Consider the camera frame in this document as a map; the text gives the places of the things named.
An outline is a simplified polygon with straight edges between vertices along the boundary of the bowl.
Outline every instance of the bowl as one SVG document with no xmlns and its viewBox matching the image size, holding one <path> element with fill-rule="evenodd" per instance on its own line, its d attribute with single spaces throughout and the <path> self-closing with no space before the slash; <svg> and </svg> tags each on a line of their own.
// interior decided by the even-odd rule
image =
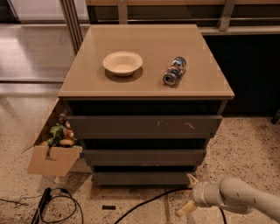
<svg viewBox="0 0 280 224">
<path fill-rule="evenodd" d="M 134 52 L 113 52 L 103 61 L 104 67 L 118 76 L 129 76 L 142 64 L 142 58 Z"/>
</svg>

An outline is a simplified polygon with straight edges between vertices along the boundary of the white robot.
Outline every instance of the white robot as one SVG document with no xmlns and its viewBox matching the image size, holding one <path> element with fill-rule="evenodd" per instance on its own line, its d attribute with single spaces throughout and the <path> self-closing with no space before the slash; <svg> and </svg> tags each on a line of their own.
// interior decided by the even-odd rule
<svg viewBox="0 0 280 224">
<path fill-rule="evenodd" d="M 182 216 L 197 207 L 217 206 L 237 214 L 249 214 L 257 209 L 280 223 L 280 197 L 259 191 L 238 178 L 224 178 L 220 183 L 199 182 L 188 174 L 192 199 L 177 211 Z"/>
</svg>

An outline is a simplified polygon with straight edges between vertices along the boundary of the open box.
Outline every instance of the open box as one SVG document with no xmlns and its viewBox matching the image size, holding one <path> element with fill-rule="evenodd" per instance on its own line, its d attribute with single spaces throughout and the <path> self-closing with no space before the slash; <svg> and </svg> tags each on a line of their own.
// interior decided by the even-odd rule
<svg viewBox="0 0 280 224">
<path fill-rule="evenodd" d="M 82 149 L 39 146 L 52 137 L 49 134 L 50 128 L 64 110 L 63 101 L 57 99 L 46 111 L 42 122 L 24 147 L 23 152 L 33 148 L 28 173 L 65 177 L 69 172 L 91 172 L 84 158 L 81 158 Z"/>
</svg>

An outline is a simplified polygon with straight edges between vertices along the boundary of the floor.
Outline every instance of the floor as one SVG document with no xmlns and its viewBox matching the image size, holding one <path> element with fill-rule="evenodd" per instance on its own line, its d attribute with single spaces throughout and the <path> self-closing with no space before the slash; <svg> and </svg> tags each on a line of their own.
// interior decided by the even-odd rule
<svg viewBox="0 0 280 224">
<path fill-rule="evenodd" d="M 63 25 L 0 24 L 0 78 L 64 78 L 74 55 Z M 171 188 L 100 188 L 90 173 L 68 173 L 64 178 L 27 174 L 32 149 L 23 148 L 47 107 L 56 99 L 60 84 L 0 84 L 0 199 L 18 201 L 41 195 L 47 187 L 66 188 L 80 203 L 84 223 L 114 223 L 133 206 Z M 200 181 L 216 183 L 240 178 L 253 187 L 280 196 L 280 126 L 270 117 L 223 119 L 211 139 L 206 158 L 197 170 Z M 53 190 L 52 196 L 60 190 Z M 187 216 L 175 213 L 190 199 L 175 192 L 157 199 L 125 217 L 120 223 L 180 224 L 223 223 L 217 207 L 198 208 Z M 28 206 L 0 201 L 0 223 L 30 223 L 40 196 L 22 199 Z M 115 210 L 102 209 L 115 206 Z M 44 212 L 45 221 L 61 220 L 74 209 L 57 198 Z M 254 210 L 248 215 L 225 212 L 227 223 L 276 223 Z M 64 223 L 81 223 L 79 208 Z"/>
</svg>

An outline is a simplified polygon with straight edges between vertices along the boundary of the gray drawer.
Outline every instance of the gray drawer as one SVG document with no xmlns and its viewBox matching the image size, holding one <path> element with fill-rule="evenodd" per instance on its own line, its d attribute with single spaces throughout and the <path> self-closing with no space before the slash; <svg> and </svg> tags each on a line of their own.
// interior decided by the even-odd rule
<svg viewBox="0 0 280 224">
<path fill-rule="evenodd" d="M 204 150 L 84 150 L 87 165 L 200 165 Z"/>
<path fill-rule="evenodd" d="M 94 172 L 96 185 L 189 185 L 187 172 Z"/>
<path fill-rule="evenodd" d="M 209 138 L 220 115 L 95 115 L 69 116 L 79 139 L 100 138 Z"/>
</svg>

